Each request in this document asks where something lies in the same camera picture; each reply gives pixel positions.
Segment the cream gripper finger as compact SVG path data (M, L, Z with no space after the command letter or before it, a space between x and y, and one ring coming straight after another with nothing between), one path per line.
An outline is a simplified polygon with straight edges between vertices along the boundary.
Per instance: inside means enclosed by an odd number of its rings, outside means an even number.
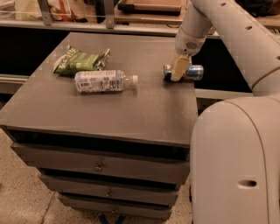
M179 81L191 64L192 59L188 54L177 56L172 64L171 81Z

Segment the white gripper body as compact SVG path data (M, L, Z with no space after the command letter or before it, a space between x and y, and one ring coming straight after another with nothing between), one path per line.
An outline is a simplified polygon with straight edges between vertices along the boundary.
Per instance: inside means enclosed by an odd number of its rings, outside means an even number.
M177 55L193 56L200 51L205 41L205 33L185 31L183 27L180 27L175 38L175 53Z

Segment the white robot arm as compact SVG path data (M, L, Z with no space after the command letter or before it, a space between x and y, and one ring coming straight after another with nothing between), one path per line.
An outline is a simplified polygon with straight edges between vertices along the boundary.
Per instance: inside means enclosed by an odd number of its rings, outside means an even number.
M190 0L175 40L196 54L215 29L252 91L196 120L190 145L193 224L280 224L280 41L235 0Z

